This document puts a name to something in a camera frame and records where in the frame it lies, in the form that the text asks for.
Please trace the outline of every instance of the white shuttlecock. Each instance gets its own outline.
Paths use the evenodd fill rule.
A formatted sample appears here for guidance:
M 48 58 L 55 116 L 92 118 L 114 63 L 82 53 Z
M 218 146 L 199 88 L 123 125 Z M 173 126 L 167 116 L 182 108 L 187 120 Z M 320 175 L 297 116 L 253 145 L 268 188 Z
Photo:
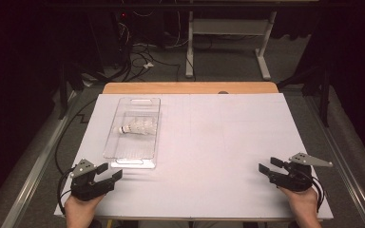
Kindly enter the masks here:
M 135 117 L 128 125 L 121 126 L 121 134 L 156 135 L 157 122 L 154 117 Z

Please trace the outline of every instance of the clear plastic container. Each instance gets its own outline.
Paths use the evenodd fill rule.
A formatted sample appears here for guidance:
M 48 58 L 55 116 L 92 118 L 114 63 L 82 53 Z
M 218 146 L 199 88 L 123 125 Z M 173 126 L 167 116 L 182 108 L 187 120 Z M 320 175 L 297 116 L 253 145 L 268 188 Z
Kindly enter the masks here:
M 104 157 L 111 167 L 156 167 L 159 98 L 122 98 L 108 134 Z

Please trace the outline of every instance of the dark background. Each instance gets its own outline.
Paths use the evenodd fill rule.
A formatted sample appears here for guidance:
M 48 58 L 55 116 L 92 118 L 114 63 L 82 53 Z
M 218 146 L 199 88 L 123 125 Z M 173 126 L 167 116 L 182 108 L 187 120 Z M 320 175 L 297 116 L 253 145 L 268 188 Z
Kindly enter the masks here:
M 212 12 L 196 14 L 215 17 Z M 248 14 L 230 12 L 219 17 Z M 253 16 L 263 14 L 252 11 Z M 119 13 L 100 15 L 59 13 L 42 8 L 38 1 L 0 1 L 0 187 L 49 116 L 63 63 L 75 62 L 95 71 L 108 64 L 121 65 L 125 53 L 117 50 L 124 43 L 118 42 L 120 37 L 111 27 L 114 20 L 129 23 L 134 36 L 160 47 L 164 31 L 178 33 L 176 18 L 167 11 L 157 11 L 145 20 L 131 14 L 127 18 Z M 182 12 L 182 30 L 187 28 L 186 17 Z M 365 1 L 351 9 L 285 9 L 276 21 L 274 38 L 289 34 L 296 39 L 313 33 L 318 25 L 298 72 L 330 57 L 332 86 L 365 145 Z M 80 73 L 80 69 L 71 70 L 67 79 L 78 82 Z

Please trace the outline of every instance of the gray floor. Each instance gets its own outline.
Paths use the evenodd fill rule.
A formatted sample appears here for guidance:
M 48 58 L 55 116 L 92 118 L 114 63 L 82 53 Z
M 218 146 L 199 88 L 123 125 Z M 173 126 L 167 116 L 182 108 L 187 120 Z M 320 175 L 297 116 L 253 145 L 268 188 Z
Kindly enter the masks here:
M 261 39 L 238 37 L 214 38 L 212 47 L 208 38 L 196 37 L 194 54 L 196 81 L 262 81 L 254 48 L 259 47 Z M 308 42 L 307 38 L 290 41 L 283 37 L 270 40 L 265 52 L 265 59 L 269 67 L 272 81 L 280 82 L 294 73 L 298 60 Z M 161 64 L 154 61 L 150 71 L 134 81 L 173 82 L 193 81 L 186 79 L 185 47 L 158 49 L 150 47 L 150 54 Z M 144 60 L 137 59 L 136 65 L 143 65 Z M 344 114 L 340 101 L 333 89 L 330 93 L 329 124 L 323 127 L 317 117 L 317 97 L 303 97 L 300 93 L 301 85 L 289 85 L 281 92 L 284 93 L 290 107 L 301 138 L 309 154 L 333 161 L 334 168 L 316 168 L 318 177 L 329 193 L 328 202 L 334 213 L 334 219 L 322 222 L 323 227 L 365 227 L 365 148 L 355 133 L 352 124 Z M 13 205 L 23 205 L 23 210 L 16 215 L 17 227 L 65 227 L 63 218 L 53 216 L 56 206 L 56 186 L 60 178 L 53 160 L 53 150 L 50 147 L 58 143 L 62 131 L 67 130 L 58 146 L 58 159 L 63 169 L 72 166 L 79 144 L 85 133 L 87 123 L 81 122 L 81 115 L 71 122 L 71 118 L 85 114 L 88 120 L 94 107 L 94 99 L 103 89 L 102 85 L 87 87 L 71 99 L 72 109 L 67 114 L 67 122 L 59 121 L 59 105 L 49 117 L 45 125 L 35 136 L 24 156 L 16 163 L 13 171 L 0 190 L 0 227 L 7 219 Z M 67 128 L 57 132 L 58 126 L 68 124 Z M 42 166 L 42 172 L 35 173 L 33 165 L 39 158 L 46 156 L 48 162 Z M 34 188 L 29 189 L 29 197 L 22 196 L 26 201 L 16 202 L 19 193 L 25 186 L 29 175 L 37 177 Z M 269 222 L 268 227 L 287 227 L 287 222 Z

